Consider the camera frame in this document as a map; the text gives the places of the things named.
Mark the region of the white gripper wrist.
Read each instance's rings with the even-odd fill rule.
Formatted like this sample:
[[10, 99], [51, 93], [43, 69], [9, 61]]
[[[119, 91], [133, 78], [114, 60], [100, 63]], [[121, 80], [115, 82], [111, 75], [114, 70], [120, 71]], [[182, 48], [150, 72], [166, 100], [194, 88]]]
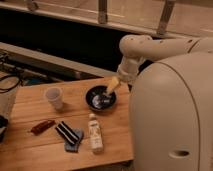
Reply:
[[113, 77], [107, 86], [106, 93], [111, 94], [120, 86], [120, 81], [133, 84], [139, 72], [139, 61], [123, 57], [117, 69], [117, 76]]

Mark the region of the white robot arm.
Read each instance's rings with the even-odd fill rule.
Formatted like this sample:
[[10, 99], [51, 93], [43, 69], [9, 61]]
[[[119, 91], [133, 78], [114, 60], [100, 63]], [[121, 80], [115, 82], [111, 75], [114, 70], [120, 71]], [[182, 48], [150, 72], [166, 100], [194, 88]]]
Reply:
[[117, 83], [132, 86], [135, 171], [211, 171], [213, 37], [126, 35]]

